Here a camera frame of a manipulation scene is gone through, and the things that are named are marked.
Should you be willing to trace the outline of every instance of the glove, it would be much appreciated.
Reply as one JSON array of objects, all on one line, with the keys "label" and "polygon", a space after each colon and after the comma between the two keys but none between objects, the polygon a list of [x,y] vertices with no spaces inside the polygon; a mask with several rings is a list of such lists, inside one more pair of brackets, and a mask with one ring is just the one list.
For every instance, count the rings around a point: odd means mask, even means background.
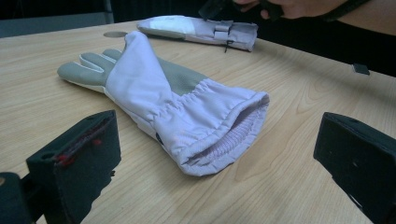
[{"label": "glove", "polygon": [[62,79],[103,92],[157,139],[188,175],[211,175],[236,161],[265,120],[269,96],[223,86],[159,59],[140,32],[121,54],[85,53],[58,69]]},{"label": "glove", "polygon": [[137,29],[145,34],[181,38],[187,41],[226,45],[253,51],[258,25],[233,21],[204,21],[184,16],[160,16],[143,20]]}]

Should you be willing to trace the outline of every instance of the second glove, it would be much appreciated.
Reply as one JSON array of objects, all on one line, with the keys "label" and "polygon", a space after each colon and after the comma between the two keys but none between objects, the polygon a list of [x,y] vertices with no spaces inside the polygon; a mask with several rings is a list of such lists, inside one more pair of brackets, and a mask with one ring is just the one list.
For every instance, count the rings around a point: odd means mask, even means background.
[{"label": "second glove", "polygon": [[248,149],[265,121],[266,92],[226,87],[159,59],[140,32],[125,41],[122,54],[82,54],[81,64],[62,65],[59,76],[105,93],[185,174],[215,174]]}]

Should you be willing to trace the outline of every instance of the table surface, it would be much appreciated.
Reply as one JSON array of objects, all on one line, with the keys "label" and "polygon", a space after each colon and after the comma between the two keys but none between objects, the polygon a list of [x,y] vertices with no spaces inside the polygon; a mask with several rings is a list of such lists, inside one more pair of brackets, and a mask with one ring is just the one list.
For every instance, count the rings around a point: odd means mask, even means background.
[{"label": "table surface", "polygon": [[370,223],[313,158],[324,112],[396,137],[396,78],[258,39],[253,52],[150,38],[158,56],[228,86],[267,91],[255,143],[216,175],[181,173],[156,140],[102,93],[58,78],[83,52],[123,49],[135,22],[0,39],[0,172],[89,115],[117,111],[122,160],[83,223]]}]

